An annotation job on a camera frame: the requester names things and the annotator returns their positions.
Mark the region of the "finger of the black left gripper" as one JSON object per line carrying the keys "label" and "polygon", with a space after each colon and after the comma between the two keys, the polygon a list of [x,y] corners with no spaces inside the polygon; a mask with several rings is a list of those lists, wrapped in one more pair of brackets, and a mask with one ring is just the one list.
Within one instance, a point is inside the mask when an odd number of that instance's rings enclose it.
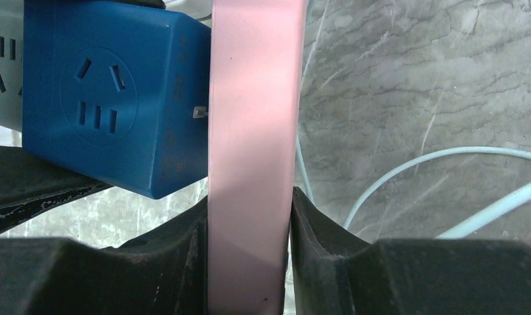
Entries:
{"label": "finger of the black left gripper", "polygon": [[0,234],[50,209],[111,188],[23,148],[0,146]]}

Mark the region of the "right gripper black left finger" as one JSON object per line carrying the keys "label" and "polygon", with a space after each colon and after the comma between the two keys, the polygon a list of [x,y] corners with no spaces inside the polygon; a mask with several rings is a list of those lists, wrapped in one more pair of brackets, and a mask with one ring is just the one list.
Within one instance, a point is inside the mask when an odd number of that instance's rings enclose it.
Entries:
{"label": "right gripper black left finger", "polygon": [[205,314],[207,200],[120,247],[0,239],[0,314]]}

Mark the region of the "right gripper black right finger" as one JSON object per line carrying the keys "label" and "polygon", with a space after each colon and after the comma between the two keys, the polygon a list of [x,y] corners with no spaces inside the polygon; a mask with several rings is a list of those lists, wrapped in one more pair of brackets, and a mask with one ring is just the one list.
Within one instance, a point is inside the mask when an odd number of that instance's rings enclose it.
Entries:
{"label": "right gripper black right finger", "polygon": [[531,314],[531,247],[507,240],[368,243],[300,188],[291,210],[298,314]]}

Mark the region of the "pink slim power strip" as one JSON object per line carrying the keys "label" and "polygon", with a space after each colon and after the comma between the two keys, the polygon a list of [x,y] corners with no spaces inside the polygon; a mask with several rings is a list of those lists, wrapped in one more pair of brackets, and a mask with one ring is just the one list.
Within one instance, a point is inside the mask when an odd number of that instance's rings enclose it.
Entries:
{"label": "pink slim power strip", "polygon": [[306,1],[215,1],[209,88],[210,314],[281,314]]}

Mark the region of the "blue cube adapter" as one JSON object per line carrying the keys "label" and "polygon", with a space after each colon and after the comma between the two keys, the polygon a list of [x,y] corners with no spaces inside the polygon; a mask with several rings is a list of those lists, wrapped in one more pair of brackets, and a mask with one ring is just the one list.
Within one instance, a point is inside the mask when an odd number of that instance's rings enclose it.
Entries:
{"label": "blue cube adapter", "polygon": [[22,145],[160,199],[207,176],[211,28],[113,1],[26,1]]}

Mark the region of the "dark green cube adapter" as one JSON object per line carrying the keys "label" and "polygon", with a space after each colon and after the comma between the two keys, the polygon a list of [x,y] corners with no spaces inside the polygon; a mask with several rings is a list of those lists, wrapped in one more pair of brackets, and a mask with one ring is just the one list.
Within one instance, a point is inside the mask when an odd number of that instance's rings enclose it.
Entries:
{"label": "dark green cube adapter", "polygon": [[24,2],[0,1],[0,126],[22,130]]}

